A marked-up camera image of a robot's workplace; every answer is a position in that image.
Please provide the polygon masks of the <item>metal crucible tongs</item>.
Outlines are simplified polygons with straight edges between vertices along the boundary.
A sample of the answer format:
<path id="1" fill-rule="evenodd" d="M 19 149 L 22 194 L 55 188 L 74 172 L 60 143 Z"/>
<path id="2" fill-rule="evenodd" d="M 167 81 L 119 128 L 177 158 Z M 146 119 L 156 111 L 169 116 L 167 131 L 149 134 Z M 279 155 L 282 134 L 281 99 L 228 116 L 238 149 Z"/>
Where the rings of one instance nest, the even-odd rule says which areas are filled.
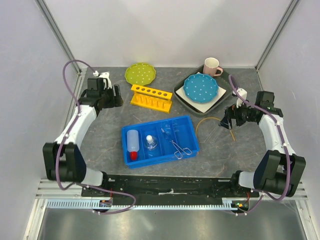
<path id="1" fill-rule="evenodd" d="M 174 152 L 174 156 L 178 160 L 181 160 L 184 157 L 184 155 L 190 156 L 192 154 L 192 151 L 188 147 L 180 147 L 169 132 L 165 131 L 163 128 L 161 128 L 160 130 L 164 135 L 164 138 L 168 140 L 176 149 L 176 151 Z"/>

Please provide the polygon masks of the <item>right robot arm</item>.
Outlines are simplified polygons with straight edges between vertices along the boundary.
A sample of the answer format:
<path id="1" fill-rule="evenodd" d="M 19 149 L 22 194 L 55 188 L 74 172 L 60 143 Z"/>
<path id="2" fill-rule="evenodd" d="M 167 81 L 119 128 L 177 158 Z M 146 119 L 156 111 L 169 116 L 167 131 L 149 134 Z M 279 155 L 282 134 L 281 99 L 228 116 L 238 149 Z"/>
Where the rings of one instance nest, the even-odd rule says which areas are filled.
<path id="1" fill-rule="evenodd" d="M 219 125 L 228 130 L 246 122 L 257 123 L 263 133 L 266 153 L 254 172 L 238 170 L 236 179 L 229 184 L 229 191 L 235 197 L 242 196 L 248 189 L 268 192 L 270 195 L 292 197 L 299 185 L 306 167 L 306 160 L 298 156 L 291 147 L 284 129 L 282 110 L 274 106 L 275 95 L 259 91 L 254 104 L 243 102 L 233 104 L 224 111 Z"/>

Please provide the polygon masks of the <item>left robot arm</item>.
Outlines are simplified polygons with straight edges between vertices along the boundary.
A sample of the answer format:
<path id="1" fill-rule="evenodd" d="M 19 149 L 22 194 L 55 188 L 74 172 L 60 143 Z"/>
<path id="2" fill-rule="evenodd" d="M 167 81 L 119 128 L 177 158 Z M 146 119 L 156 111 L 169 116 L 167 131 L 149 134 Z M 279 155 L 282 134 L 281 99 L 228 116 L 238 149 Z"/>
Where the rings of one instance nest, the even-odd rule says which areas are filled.
<path id="1" fill-rule="evenodd" d="M 47 179 L 92 186 L 92 191 L 99 197 L 106 196 L 110 185 L 104 181 L 105 173 L 88 168 L 80 148 L 99 113 L 122 105 L 120 87 L 112 84 L 108 72 L 88 78 L 87 89 L 76 100 L 69 123 L 54 142 L 47 142 L 42 148 Z"/>

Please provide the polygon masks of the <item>yellow rubber tube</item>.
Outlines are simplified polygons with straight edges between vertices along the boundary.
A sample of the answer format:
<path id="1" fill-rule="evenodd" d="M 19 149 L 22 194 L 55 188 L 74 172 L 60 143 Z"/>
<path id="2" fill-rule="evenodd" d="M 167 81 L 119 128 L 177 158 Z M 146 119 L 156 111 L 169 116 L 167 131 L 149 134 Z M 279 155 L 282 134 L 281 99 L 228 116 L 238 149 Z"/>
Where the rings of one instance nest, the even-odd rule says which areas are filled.
<path id="1" fill-rule="evenodd" d="M 199 121 L 199 123 L 198 123 L 198 124 L 196 125 L 196 127 L 195 127 L 195 135 L 196 135 L 196 136 L 197 136 L 198 129 L 199 129 L 201 123 L 203 123 L 203 122 L 206 121 L 206 120 L 216 120 L 216 121 L 219 121 L 219 122 L 221 121 L 220 118 L 214 117 L 214 116 L 209 116 L 209 117 L 205 117 L 205 118 L 201 119 L 201 120 Z M 233 131 L 232 131 L 232 130 L 229 130 L 229 133 L 230 133 L 230 136 L 231 136 L 232 140 L 235 142 L 235 141 L 236 141 L 236 138 L 235 138 L 235 135 L 234 135 Z"/>

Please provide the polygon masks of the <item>glass flask white stopper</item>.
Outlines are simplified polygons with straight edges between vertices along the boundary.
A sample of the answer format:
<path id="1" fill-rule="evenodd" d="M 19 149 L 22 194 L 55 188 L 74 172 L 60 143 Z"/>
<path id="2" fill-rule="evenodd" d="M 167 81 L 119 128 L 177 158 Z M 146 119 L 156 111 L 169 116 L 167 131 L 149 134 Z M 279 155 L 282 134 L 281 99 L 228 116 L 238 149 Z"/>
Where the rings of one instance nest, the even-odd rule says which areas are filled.
<path id="1" fill-rule="evenodd" d="M 153 135 L 147 135 L 144 140 L 144 146 L 148 151 L 154 151 L 158 147 L 158 140 Z"/>

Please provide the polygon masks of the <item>wash bottle red cap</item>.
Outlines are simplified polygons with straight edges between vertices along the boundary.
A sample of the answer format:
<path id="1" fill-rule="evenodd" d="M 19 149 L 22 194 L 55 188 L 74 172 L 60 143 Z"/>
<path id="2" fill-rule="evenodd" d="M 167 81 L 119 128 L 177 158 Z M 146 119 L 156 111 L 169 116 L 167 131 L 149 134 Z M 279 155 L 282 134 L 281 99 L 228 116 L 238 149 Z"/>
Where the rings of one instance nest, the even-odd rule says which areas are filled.
<path id="1" fill-rule="evenodd" d="M 138 152 L 140 150 L 139 132 L 131 129 L 126 134 L 127 137 L 127 151 L 129 152 L 130 159 L 136 161 L 138 159 Z"/>

